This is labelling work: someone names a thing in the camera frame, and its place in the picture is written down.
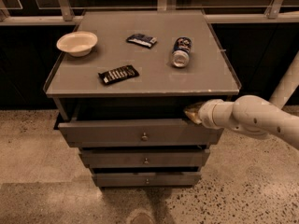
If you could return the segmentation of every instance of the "white pipe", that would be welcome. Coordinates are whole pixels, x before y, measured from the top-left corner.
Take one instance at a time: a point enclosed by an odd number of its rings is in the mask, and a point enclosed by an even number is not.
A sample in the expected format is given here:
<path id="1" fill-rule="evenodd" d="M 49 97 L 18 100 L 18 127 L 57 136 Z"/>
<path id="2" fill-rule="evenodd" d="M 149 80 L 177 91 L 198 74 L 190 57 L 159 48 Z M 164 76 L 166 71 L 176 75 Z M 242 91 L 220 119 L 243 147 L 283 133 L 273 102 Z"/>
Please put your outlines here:
<path id="1" fill-rule="evenodd" d="M 280 80 L 277 88 L 273 92 L 269 102 L 278 108 L 282 108 L 291 98 L 299 85 L 299 51 L 293 59 L 286 74 Z"/>

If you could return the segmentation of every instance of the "concrete floor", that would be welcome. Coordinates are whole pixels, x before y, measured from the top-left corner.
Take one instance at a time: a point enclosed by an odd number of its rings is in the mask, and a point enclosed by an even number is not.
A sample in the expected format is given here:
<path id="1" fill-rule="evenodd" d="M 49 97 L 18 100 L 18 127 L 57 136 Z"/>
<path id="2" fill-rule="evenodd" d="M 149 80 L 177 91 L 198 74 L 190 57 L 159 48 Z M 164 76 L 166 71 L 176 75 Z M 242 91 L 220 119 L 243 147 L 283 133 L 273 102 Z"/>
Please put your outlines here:
<path id="1" fill-rule="evenodd" d="M 299 151 L 274 136 L 225 131 L 193 188 L 102 191 L 56 117 L 0 111 L 0 223 L 299 223 Z"/>

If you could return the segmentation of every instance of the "drawer cabinet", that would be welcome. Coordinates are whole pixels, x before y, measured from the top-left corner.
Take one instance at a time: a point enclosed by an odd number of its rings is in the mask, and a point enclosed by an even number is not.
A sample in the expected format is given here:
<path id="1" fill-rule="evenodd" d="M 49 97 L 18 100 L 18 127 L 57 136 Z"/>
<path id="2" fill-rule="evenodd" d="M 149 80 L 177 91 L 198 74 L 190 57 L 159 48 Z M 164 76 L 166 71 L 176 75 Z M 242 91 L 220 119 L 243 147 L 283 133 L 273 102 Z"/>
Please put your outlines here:
<path id="1" fill-rule="evenodd" d="M 59 125 L 64 139 L 80 149 L 94 183 L 195 185 L 222 130 L 193 124 L 183 110 L 225 100 L 240 89 L 202 12 L 86 11 L 78 30 L 95 33 L 98 43 L 84 57 L 62 55 L 45 92 L 64 119 Z M 128 44 L 126 38 L 135 31 L 150 32 L 158 42 L 151 49 Z M 192 40 L 192 48 L 188 65 L 178 69 L 171 56 L 181 36 Z M 98 76 L 128 64 L 138 77 L 105 85 Z"/>
<path id="2" fill-rule="evenodd" d="M 139 173 L 109 174 L 95 170 L 93 181 L 99 187 L 192 186 L 200 179 L 199 172 L 189 172 L 188 170 L 186 172 L 174 172 L 177 169 L 168 172 L 148 170 Z"/>
<path id="3" fill-rule="evenodd" d="M 89 168 L 201 167 L 208 155 L 209 149 L 199 147 L 80 151 L 83 163 Z"/>
<path id="4" fill-rule="evenodd" d="M 72 121 L 59 129 L 71 147 L 216 144 L 222 132 L 183 119 Z"/>

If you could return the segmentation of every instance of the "black wall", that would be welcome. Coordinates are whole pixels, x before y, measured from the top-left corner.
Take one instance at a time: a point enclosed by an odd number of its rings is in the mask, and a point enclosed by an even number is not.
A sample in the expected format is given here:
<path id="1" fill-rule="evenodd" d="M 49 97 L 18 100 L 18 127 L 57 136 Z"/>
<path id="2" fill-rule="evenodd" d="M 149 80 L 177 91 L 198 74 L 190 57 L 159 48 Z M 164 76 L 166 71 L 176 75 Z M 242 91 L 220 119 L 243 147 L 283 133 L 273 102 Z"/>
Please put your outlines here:
<path id="1" fill-rule="evenodd" d="M 253 94 L 268 100 L 299 50 L 299 23 L 213 27 L 242 83 L 240 95 Z M 288 105 L 298 105 L 297 97 L 298 92 Z"/>
<path id="2" fill-rule="evenodd" d="M 0 27 L 0 108 L 54 108 L 43 85 L 73 26 Z"/>

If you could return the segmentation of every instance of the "can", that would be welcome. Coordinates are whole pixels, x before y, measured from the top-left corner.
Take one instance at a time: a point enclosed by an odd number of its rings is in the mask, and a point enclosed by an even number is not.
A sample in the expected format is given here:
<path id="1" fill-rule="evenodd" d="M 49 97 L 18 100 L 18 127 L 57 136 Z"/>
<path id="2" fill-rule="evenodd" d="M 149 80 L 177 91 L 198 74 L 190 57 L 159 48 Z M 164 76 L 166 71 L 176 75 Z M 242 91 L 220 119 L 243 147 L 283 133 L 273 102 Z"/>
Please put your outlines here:
<path id="1" fill-rule="evenodd" d="M 189 62 L 189 53 L 192 41 L 188 37 L 179 37 L 173 48 L 172 64 L 176 67 L 185 67 Z"/>

